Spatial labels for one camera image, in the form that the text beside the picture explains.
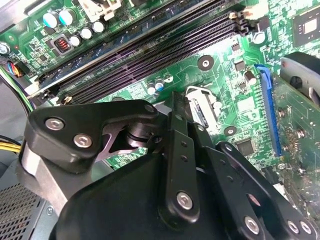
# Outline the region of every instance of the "integrated circuit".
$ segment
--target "integrated circuit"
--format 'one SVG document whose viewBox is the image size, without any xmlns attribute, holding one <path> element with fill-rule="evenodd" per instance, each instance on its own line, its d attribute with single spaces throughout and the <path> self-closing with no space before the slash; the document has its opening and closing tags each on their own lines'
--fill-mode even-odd
<svg viewBox="0 0 320 240">
<path fill-rule="evenodd" d="M 235 143 L 236 148 L 243 156 L 249 156 L 255 152 L 254 145 L 252 143 L 251 138 L 247 138 L 245 140 L 239 141 Z"/>
<path fill-rule="evenodd" d="M 320 5 L 294 16 L 292 23 L 294 47 L 320 38 Z"/>
</svg>

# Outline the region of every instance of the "black wire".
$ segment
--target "black wire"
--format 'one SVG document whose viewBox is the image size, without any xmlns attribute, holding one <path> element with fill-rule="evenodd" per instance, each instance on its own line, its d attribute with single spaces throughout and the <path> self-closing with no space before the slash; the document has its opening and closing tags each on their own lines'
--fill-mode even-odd
<svg viewBox="0 0 320 240">
<path fill-rule="evenodd" d="M 12 138 L 7 137 L 7 136 L 0 135 L 0 139 L 6 140 L 6 141 L 9 142 L 9 143 L 12 143 L 12 144 L 21 146 L 21 143 L 20 143 L 20 142 L 18 142 L 18 141 L 16 141 L 16 140 L 13 140 Z"/>
<path fill-rule="evenodd" d="M 19 93 L 6 80 L 4 80 L 2 76 L 0 76 L 0 80 L 11 90 L 11 92 L 13 92 L 13 94 L 16 96 L 16 98 L 19 100 L 20 104 L 22 105 L 22 108 L 23 108 L 26 116 L 28 117 L 28 115 L 31 111 L 29 110 L 28 106 L 23 101 L 23 99 L 21 98 Z"/>
</svg>

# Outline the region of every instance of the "bolt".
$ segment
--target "bolt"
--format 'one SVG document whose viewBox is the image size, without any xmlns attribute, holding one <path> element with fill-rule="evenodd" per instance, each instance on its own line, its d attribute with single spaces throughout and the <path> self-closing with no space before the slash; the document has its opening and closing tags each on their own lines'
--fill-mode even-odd
<svg viewBox="0 0 320 240">
<path fill-rule="evenodd" d="M 146 105 L 144 105 L 144 108 L 150 113 L 154 113 L 155 112 L 154 108 L 151 105 L 147 105 L 146 104 Z"/>
<path fill-rule="evenodd" d="M 295 234 L 299 233 L 299 229 L 292 221 L 288 220 L 288 225 L 289 225 L 289 228 L 292 230 L 292 232 L 294 232 Z"/>
<path fill-rule="evenodd" d="M 185 192 L 178 192 L 176 195 L 176 200 L 178 201 L 178 204 L 185 210 L 190 210 L 193 206 L 191 197 Z"/>
<path fill-rule="evenodd" d="M 232 151 L 232 147 L 231 147 L 229 144 L 226 144 L 226 145 L 225 145 L 225 148 L 226 148 L 227 150 L 229 150 L 229 151 Z"/>
<path fill-rule="evenodd" d="M 78 134 L 73 138 L 73 142 L 79 148 L 89 148 L 92 145 L 92 140 L 85 134 Z"/>
<path fill-rule="evenodd" d="M 244 217 L 244 223 L 246 225 L 246 227 L 253 232 L 255 235 L 258 235 L 260 232 L 259 226 L 256 223 L 255 220 L 253 220 L 251 217 L 249 216 L 245 216 Z"/>
<path fill-rule="evenodd" d="M 204 130 L 205 130 L 204 127 L 201 126 L 201 125 L 198 125 L 198 129 L 199 129 L 200 131 L 204 131 Z"/>
<path fill-rule="evenodd" d="M 302 229 L 303 229 L 307 234 L 311 234 L 311 233 L 312 233 L 310 227 L 309 227 L 304 221 L 300 221 L 300 224 L 301 224 Z"/>
<path fill-rule="evenodd" d="M 53 131 L 59 131 L 64 128 L 65 124 L 58 118 L 49 118 L 45 121 L 45 126 Z"/>
<path fill-rule="evenodd" d="M 46 208 L 46 214 L 48 214 L 49 216 L 51 216 L 52 214 L 54 214 L 54 208 L 52 206 L 48 206 Z"/>
</svg>

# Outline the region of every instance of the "white capacitor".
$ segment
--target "white capacitor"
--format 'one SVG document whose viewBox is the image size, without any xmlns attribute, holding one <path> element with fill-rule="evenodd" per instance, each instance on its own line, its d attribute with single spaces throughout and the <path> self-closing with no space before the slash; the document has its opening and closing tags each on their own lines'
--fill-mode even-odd
<svg viewBox="0 0 320 240">
<path fill-rule="evenodd" d="M 65 10 L 62 10 L 59 13 L 59 20 L 63 25 L 69 26 L 71 25 L 75 20 L 77 19 L 76 13 L 70 9 L 67 8 Z"/>
<path fill-rule="evenodd" d="M 95 33 L 103 33 L 106 29 L 106 25 L 102 21 L 95 21 L 92 24 L 92 29 Z"/>
<path fill-rule="evenodd" d="M 90 39 L 90 38 L 92 38 L 93 34 L 94 34 L 94 33 L 92 32 L 91 28 L 88 27 L 88 26 L 85 26 L 85 27 L 82 28 L 81 31 L 80 31 L 80 36 L 81 36 L 83 39 Z"/>
<path fill-rule="evenodd" d="M 55 28 L 58 26 L 59 14 L 56 11 L 47 12 L 42 17 L 44 25 L 48 28 Z"/>
<path fill-rule="evenodd" d="M 71 43 L 72 46 L 79 47 L 81 45 L 81 38 L 78 35 L 72 35 L 69 38 L 69 42 Z"/>
<path fill-rule="evenodd" d="M 147 85 L 147 92 L 149 95 L 153 95 L 156 93 L 155 84 L 153 82 L 149 82 Z"/>
</svg>

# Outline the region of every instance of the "white connector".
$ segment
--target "white connector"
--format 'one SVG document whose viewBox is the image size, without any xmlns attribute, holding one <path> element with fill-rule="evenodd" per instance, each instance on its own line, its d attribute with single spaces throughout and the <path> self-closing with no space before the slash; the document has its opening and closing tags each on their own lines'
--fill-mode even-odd
<svg viewBox="0 0 320 240">
<path fill-rule="evenodd" d="M 103 4 L 95 3 L 92 0 L 79 0 L 80 5 L 91 22 L 99 20 L 103 15 L 105 21 L 115 16 L 115 11 L 121 7 L 122 0 L 104 0 Z"/>
</svg>

